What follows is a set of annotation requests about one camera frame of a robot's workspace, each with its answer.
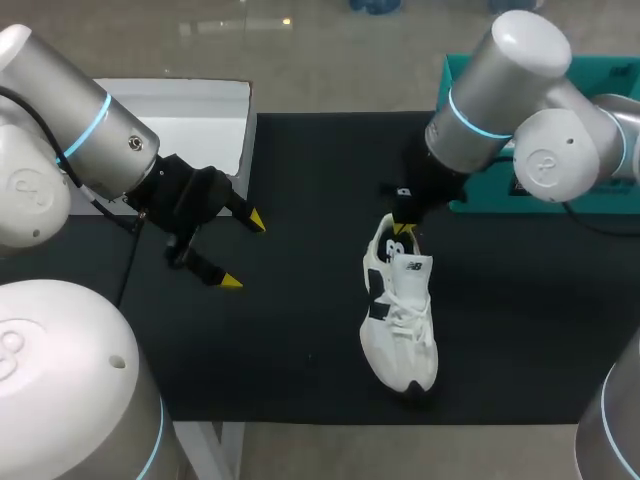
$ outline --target cable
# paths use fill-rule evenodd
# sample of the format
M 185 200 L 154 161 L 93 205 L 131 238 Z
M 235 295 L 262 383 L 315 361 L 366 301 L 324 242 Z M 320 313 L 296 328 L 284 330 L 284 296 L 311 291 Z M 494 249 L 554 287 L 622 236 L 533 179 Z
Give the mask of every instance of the cable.
M 586 228 L 587 230 L 590 230 L 594 233 L 598 233 L 600 235 L 607 235 L 609 237 L 640 238 L 640 232 L 615 232 L 611 230 L 605 230 L 603 228 L 596 227 L 594 225 L 590 225 L 580 218 L 580 215 L 578 215 L 575 212 L 575 210 L 571 208 L 571 205 L 569 205 L 568 202 L 563 202 L 562 206 L 565 212 L 567 212 L 567 215 L 571 220 L 576 222 L 581 227 Z
M 53 132 L 49 128 L 49 125 L 47 125 L 47 123 L 44 121 L 44 118 L 42 118 L 42 116 L 36 111 L 36 109 L 33 108 L 29 104 L 29 102 L 27 102 L 24 98 L 22 98 L 20 95 L 18 95 L 16 92 L 14 92 L 9 88 L 0 86 L 0 96 L 8 98 L 12 102 L 20 106 L 24 111 L 26 111 L 31 116 L 31 118 L 33 118 L 36 121 L 40 129 L 43 131 L 45 137 L 47 137 L 47 141 L 53 148 L 53 151 L 55 152 L 56 156 L 60 160 L 60 165 L 62 166 L 62 169 L 69 176 L 69 179 L 73 182 L 73 184 L 76 187 L 78 187 L 78 189 L 80 189 L 82 193 L 85 194 L 85 196 L 87 196 L 87 199 L 91 202 L 91 204 L 100 213 L 102 213 L 102 215 L 104 215 L 108 220 L 111 220 L 119 227 L 124 228 L 127 232 L 134 233 L 134 230 L 136 228 L 134 223 L 127 222 L 125 220 L 122 220 L 118 216 L 114 215 L 110 210 L 108 210 L 100 202 L 98 202 L 98 200 L 96 200 L 96 198 L 91 194 L 91 192 L 89 192 L 87 187 L 84 186 L 84 184 L 82 183 L 82 180 L 80 180 L 80 178 L 78 177 L 78 175 L 76 175 L 73 168 L 71 168 L 71 164 L 69 163 L 69 160 L 65 156 L 64 151 L 60 147 L 60 144 L 56 140 L 56 137 L 53 135 Z
M 142 233 L 142 227 L 144 227 L 144 220 L 138 220 L 138 222 L 136 223 L 136 228 L 133 232 L 133 244 L 131 245 L 131 250 L 129 251 L 129 257 L 127 258 L 127 266 L 124 271 L 124 277 L 120 281 L 120 286 L 118 287 L 118 295 L 116 296 L 115 303 L 115 306 L 118 310 L 120 310 L 120 307 L 122 306 L 124 291 L 127 288 L 129 275 L 131 274 L 131 269 L 133 268 L 133 261 L 136 258 L 136 250 L 138 249 L 138 242 L 140 240 L 140 234 Z

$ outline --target gray floor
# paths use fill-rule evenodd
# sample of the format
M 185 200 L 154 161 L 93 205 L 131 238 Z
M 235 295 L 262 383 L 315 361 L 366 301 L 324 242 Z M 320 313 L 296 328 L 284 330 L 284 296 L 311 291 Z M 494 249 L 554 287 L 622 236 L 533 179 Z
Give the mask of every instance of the gray floor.
M 243 480 L 574 480 L 575 427 L 253 424 Z
M 20 0 L 29 25 L 96 77 L 239 78 L 258 111 L 432 108 L 447 52 L 491 23 L 486 0 L 405 0 L 373 18 L 347 0 Z M 577 53 L 637 54 L 637 0 L 547 0 Z M 244 480 L 573 479 L 573 426 L 250 425 Z

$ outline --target white sneaker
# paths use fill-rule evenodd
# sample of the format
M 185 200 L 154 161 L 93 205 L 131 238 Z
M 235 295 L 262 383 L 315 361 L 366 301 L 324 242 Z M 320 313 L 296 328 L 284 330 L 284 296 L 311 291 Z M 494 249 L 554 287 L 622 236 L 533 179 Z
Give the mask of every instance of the white sneaker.
M 397 392 L 424 393 L 438 373 L 428 291 L 432 265 L 410 230 L 393 234 L 391 214 L 380 222 L 363 259 L 369 312 L 360 342 L 374 373 Z

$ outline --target black n logo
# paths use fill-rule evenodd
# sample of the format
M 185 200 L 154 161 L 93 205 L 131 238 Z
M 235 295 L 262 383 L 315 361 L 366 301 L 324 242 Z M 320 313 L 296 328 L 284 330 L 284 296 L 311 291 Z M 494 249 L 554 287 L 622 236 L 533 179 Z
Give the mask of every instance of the black n logo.
M 376 300 L 384 293 L 384 280 L 377 270 L 368 270 L 369 275 L 369 317 L 383 320 L 389 314 L 389 305 L 378 303 Z

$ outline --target black table surface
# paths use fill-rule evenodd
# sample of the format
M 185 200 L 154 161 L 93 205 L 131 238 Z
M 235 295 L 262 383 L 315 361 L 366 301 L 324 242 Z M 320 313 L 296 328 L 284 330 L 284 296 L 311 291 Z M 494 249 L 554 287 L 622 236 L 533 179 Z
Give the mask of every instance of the black table surface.
M 196 245 L 241 290 L 169 270 L 166 236 L 145 228 L 123 313 L 175 420 L 579 419 L 640 320 L 640 241 L 593 234 L 564 215 L 429 215 L 418 234 L 434 256 L 438 384 L 406 403 L 370 371 L 358 329 L 362 256 L 386 212 L 378 185 L 397 178 L 403 143 L 428 118 L 260 115 L 250 199 L 267 232 L 223 218 Z M 640 228 L 629 217 L 590 220 Z
M 0 260 L 0 284 L 54 279 L 90 288 L 115 303 L 133 237 L 101 216 L 72 216 L 46 243 Z

